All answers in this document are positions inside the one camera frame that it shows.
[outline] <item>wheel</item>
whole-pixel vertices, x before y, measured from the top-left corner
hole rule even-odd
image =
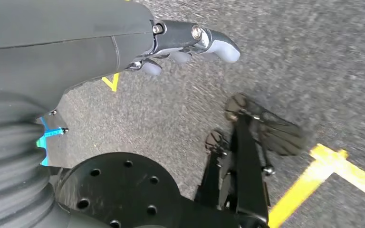
[[[237,121],[237,113],[246,110],[248,107],[248,98],[243,93],[236,93],[230,97],[224,107],[224,116],[228,121]]]
[[[205,140],[205,148],[209,151],[212,147],[215,147],[217,144],[222,145],[226,140],[221,132],[218,130],[212,130]]]
[[[260,116],[258,136],[265,149],[281,156],[296,156],[307,144],[306,134],[299,126],[269,111]]]

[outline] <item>road marking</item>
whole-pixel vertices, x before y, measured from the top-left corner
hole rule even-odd
[[[365,192],[365,172],[346,160],[347,152],[335,152],[321,144],[310,151],[316,159],[297,179],[269,213],[269,227],[280,227],[289,216],[326,180],[332,173],[338,174]]]
[[[101,80],[107,84],[111,88],[111,91],[116,92],[117,91],[117,85],[118,85],[118,76],[119,73],[114,74],[113,82],[108,80],[107,77],[102,77]]]
[[[335,173],[365,193],[365,171],[348,162],[345,158],[332,157],[332,153],[327,150],[311,153],[311,156],[320,161],[330,163],[335,161],[333,164],[335,165]]]

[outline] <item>gray fingertip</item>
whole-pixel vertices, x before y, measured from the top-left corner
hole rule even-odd
[[[142,66],[142,70],[150,75],[160,75],[162,68],[158,65],[146,63]]]
[[[191,60],[190,54],[180,51],[170,53],[170,57],[174,59],[177,63],[186,63]]]
[[[239,50],[233,45],[221,40],[215,40],[211,47],[204,53],[215,53],[219,58],[228,63],[234,63],[240,58]]]

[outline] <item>metal bolt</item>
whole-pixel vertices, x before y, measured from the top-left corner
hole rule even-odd
[[[153,31],[153,34],[163,33],[163,27],[161,25],[153,25],[152,31]]]
[[[202,37],[201,27],[199,27],[198,25],[194,25],[191,29],[191,34],[194,39],[201,39]]]
[[[275,174],[275,169],[272,166],[264,167],[263,170],[267,176]]]

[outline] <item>hex bolt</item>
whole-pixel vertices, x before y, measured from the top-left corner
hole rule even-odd
[[[153,25],[152,27],[153,34],[160,34],[163,33],[163,27],[159,24]]]
[[[194,39],[201,39],[202,38],[201,27],[199,27],[198,25],[194,25],[191,29],[191,34]]]

